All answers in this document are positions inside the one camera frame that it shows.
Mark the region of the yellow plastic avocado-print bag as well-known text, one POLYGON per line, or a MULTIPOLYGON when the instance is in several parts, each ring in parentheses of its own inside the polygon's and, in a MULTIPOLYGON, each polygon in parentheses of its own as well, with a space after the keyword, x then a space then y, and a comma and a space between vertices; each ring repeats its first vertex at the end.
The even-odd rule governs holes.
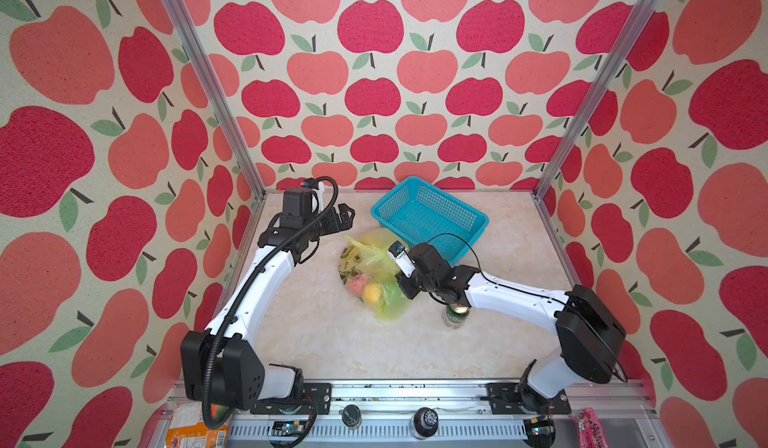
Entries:
POLYGON ((369 274, 370 283, 378 283, 383 289, 384 305, 369 306, 362 297, 354 296, 379 320, 391 321, 399 318, 410 301, 398 286, 396 275, 400 270, 389 257, 388 248, 394 241, 400 241, 405 247, 408 247, 407 243, 387 228, 376 228, 357 238, 345 236, 345 240, 347 245, 338 260, 338 273, 344 287, 346 288, 345 284, 350 276, 369 274))

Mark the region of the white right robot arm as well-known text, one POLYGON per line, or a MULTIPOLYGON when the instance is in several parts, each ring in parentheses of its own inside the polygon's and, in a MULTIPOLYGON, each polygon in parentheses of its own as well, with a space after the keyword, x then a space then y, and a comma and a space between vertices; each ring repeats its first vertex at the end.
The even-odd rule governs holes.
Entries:
POLYGON ((626 331, 591 289, 578 284, 568 291, 536 288, 493 277, 478 266, 452 266, 428 243, 408 250, 394 242, 388 256, 409 299, 424 292, 449 306, 497 311, 557 336, 559 347, 532 361, 513 390, 512 402, 523 412, 548 413, 575 383, 627 379, 619 361, 626 331))

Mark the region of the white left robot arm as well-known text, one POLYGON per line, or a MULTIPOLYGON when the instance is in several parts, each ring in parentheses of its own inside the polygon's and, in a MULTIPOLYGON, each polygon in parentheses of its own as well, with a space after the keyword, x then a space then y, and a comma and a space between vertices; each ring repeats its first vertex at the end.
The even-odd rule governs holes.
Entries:
POLYGON ((351 229, 354 217, 355 211, 341 203, 317 214, 295 216, 284 210, 272 218, 259 237, 246 279, 204 329, 188 332, 181 343, 186 396, 202 404, 203 414, 221 419, 260 402, 301 402, 302 370, 263 363, 254 348, 256 335, 309 244, 351 229))

